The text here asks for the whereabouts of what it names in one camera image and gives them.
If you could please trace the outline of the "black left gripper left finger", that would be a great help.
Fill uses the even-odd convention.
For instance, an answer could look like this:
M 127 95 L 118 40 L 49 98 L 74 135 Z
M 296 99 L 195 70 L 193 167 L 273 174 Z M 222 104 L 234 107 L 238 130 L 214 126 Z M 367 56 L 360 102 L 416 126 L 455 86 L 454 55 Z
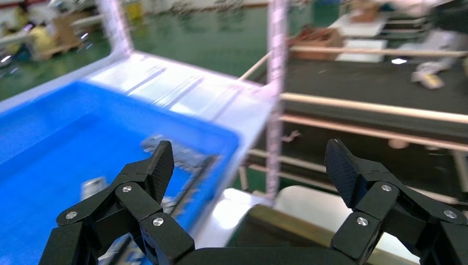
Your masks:
M 128 234 L 152 264 L 176 264 L 194 251 L 194 240 L 161 206 L 174 170 L 172 145 L 129 163 L 97 194 L 61 212 L 40 264 L 97 264 Z

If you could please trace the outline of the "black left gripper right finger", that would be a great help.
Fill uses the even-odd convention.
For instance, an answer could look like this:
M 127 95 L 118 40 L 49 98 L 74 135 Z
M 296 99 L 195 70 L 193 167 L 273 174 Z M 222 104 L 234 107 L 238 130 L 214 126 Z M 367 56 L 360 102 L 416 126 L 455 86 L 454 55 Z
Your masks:
M 325 166 L 352 210 L 331 248 L 356 264 L 370 258 L 383 234 L 397 238 L 420 264 L 467 263 L 467 217 L 400 182 L 383 164 L 354 156 L 329 140 Z

